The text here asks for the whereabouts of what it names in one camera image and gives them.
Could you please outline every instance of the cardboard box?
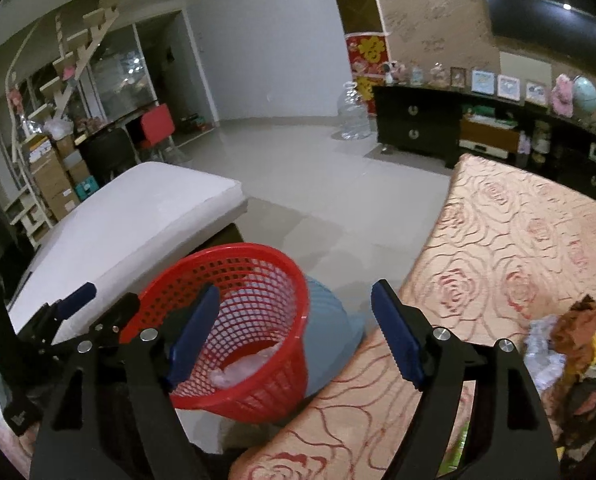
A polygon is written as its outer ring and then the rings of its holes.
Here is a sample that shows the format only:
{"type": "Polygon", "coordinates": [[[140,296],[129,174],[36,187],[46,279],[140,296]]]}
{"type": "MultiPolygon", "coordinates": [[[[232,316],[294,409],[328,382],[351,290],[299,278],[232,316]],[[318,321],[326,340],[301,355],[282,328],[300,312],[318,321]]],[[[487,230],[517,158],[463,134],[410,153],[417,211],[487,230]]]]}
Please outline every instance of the cardboard box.
{"type": "Polygon", "coordinates": [[[52,149],[53,146],[51,145],[50,140],[47,139],[44,142],[41,142],[39,146],[35,146],[31,150],[29,153],[29,164],[31,165],[31,171],[36,170],[36,168],[44,163],[44,161],[41,159],[52,149]]]}
{"type": "Polygon", "coordinates": [[[75,152],[71,153],[71,155],[68,155],[62,159],[62,164],[67,170],[73,168],[78,162],[82,162],[80,150],[76,150],[75,152]]]}
{"type": "Polygon", "coordinates": [[[91,176],[91,173],[89,173],[89,168],[87,168],[86,162],[84,160],[81,160],[75,166],[69,168],[67,171],[68,174],[71,175],[71,179],[73,179],[73,182],[76,184],[78,182],[82,182],[88,179],[91,176]]]}
{"type": "Polygon", "coordinates": [[[62,139],[56,140],[55,143],[58,153],[60,153],[62,158],[66,158],[71,155],[71,153],[76,151],[76,141],[73,137],[73,134],[62,137],[62,139]]]}
{"type": "Polygon", "coordinates": [[[80,201],[76,196],[76,192],[73,191],[71,186],[56,196],[47,199],[47,204],[58,222],[71,213],[79,203],[80,201]]]}
{"type": "Polygon", "coordinates": [[[95,177],[90,176],[76,186],[76,194],[78,195],[78,198],[84,202],[84,200],[88,199],[98,189],[100,189],[100,187],[97,185],[95,177]]]}
{"type": "Polygon", "coordinates": [[[41,156],[39,160],[32,164],[31,172],[42,192],[42,196],[46,200],[71,187],[71,182],[55,150],[41,156]]]}

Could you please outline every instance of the globe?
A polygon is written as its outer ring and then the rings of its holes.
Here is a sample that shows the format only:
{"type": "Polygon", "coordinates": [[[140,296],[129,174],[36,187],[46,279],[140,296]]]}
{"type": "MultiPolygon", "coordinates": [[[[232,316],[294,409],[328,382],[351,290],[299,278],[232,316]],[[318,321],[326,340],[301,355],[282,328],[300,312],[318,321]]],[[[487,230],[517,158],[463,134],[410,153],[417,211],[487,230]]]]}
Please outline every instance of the globe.
{"type": "Polygon", "coordinates": [[[596,87],[586,77],[578,76],[574,79],[574,106],[585,114],[596,111],[596,87]]]}

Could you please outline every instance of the storage box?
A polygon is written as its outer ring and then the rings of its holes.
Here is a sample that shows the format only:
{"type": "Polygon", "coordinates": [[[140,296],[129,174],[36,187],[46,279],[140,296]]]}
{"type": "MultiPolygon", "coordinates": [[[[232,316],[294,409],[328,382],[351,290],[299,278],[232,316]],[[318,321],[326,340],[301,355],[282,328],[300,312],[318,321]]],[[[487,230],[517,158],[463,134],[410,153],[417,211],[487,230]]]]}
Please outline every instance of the storage box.
{"type": "Polygon", "coordinates": [[[42,196],[46,200],[67,188],[71,188],[71,182],[55,150],[50,150],[49,153],[41,156],[39,160],[31,165],[31,171],[38,188],[42,192],[42,196]]]}
{"type": "Polygon", "coordinates": [[[71,186],[52,198],[47,199],[47,204],[58,222],[71,213],[79,203],[80,201],[71,186]]]}
{"type": "Polygon", "coordinates": [[[40,161],[43,155],[46,155],[53,149],[53,146],[50,143],[50,140],[44,140],[39,146],[35,146],[31,152],[29,153],[29,164],[31,165],[31,171],[34,171],[36,168],[43,164],[43,161],[40,161]]]}
{"type": "Polygon", "coordinates": [[[517,153],[520,132],[462,119],[460,121],[460,139],[470,140],[476,144],[485,144],[509,153],[517,153]]]}
{"type": "Polygon", "coordinates": [[[95,177],[90,176],[76,186],[76,194],[78,195],[78,198],[84,202],[84,200],[88,199],[98,189],[100,189],[100,187],[97,185],[95,177]]]}
{"type": "Polygon", "coordinates": [[[81,160],[75,166],[69,168],[68,174],[76,184],[88,179],[91,176],[91,173],[89,173],[89,168],[87,168],[86,162],[84,160],[81,160]]]}
{"type": "Polygon", "coordinates": [[[58,153],[60,153],[62,158],[66,158],[71,155],[71,153],[76,151],[76,141],[73,137],[73,134],[62,137],[62,139],[56,140],[55,143],[58,153]]]}
{"type": "Polygon", "coordinates": [[[71,155],[67,155],[62,159],[62,164],[64,164],[64,167],[67,170],[73,168],[78,162],[82,162],[80,150],[76,150],[75,152],[71,153],[71,155]]]}

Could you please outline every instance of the black chair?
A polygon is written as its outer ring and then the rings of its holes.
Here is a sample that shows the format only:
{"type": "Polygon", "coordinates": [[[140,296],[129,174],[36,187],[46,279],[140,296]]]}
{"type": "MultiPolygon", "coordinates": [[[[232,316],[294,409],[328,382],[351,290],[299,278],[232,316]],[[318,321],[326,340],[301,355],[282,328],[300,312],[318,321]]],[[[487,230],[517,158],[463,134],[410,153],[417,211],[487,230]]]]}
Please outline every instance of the black chair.
{"type": "Polygon", "coordinates": [[[122,128],[102,131],[79,146],[80,154],[100,186],[136,165],[133,144],[122,128]]]}

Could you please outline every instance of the white cushion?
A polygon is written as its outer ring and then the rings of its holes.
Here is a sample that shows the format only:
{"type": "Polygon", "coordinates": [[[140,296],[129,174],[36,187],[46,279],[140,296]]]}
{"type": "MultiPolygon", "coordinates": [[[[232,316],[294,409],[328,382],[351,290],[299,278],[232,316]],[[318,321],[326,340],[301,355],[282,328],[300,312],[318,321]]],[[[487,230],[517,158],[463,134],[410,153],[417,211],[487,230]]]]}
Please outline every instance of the white cushion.
{"type": "Polygon", "coordinates": [[[79,335],[125,292],[155,276],[246,211],[235,180],[160,162],[126,171],[74,209],[43,240],[10,305],[18,332],[44,304],[85,282],[97,296],[55,342],[79,335]]]}

